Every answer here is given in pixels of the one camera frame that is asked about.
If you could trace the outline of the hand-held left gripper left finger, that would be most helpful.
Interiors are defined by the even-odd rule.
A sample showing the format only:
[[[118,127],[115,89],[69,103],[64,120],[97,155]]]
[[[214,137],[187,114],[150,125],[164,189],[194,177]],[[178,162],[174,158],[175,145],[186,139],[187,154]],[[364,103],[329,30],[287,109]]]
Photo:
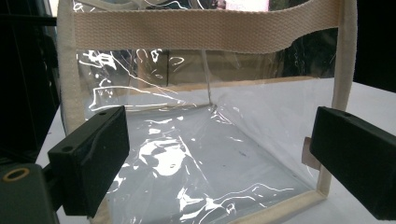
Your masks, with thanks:
[[[129,150],[126,111],[117,106],[94,115],[49,151],[67,215],[95,216]]]

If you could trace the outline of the clear plastic bag cream trim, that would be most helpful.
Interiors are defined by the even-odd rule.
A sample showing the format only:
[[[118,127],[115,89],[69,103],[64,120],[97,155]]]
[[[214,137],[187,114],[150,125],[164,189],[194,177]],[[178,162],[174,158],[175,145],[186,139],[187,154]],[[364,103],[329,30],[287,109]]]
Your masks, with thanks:
[[[279,224],[327,198],[317,109],[347,106],[357,0],[59,0],[64,127],[126,111],[89,224]]]

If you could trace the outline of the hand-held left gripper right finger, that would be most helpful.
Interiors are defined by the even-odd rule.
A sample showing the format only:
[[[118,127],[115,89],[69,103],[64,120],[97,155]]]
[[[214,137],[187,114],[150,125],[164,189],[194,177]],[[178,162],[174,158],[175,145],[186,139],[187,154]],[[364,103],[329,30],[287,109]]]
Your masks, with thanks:
[[[378,220],[396,220],[396,136],[320,106],[309,151]]]

